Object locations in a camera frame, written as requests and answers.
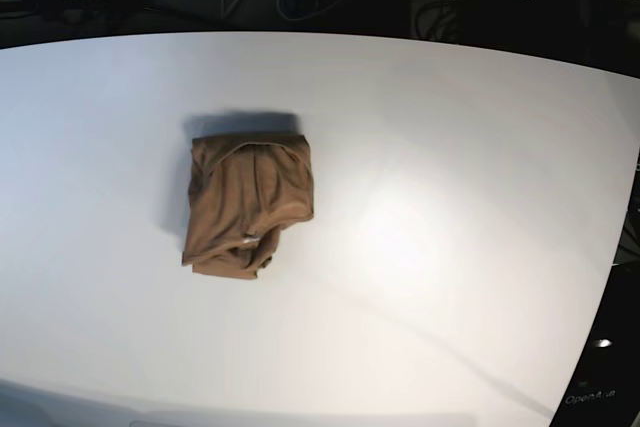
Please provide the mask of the black OpenArm base plate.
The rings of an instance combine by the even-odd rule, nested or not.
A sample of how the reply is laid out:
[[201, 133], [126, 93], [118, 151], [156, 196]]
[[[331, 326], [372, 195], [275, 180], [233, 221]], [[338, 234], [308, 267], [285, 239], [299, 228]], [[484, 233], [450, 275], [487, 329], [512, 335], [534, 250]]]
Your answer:
[[611, 269], [551, 427], [625, 427], [639, 413], [639, 264]]

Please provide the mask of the brown T-shirt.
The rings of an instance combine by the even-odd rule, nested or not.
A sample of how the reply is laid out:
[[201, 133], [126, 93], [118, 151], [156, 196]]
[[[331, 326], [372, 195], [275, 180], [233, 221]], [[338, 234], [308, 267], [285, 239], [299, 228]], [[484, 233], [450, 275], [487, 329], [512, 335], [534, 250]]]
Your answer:
[[310, 146], [292, 132], [196, 138], [182, 263], [197, 274], [253, 280], [283, 230], [314, 216]]

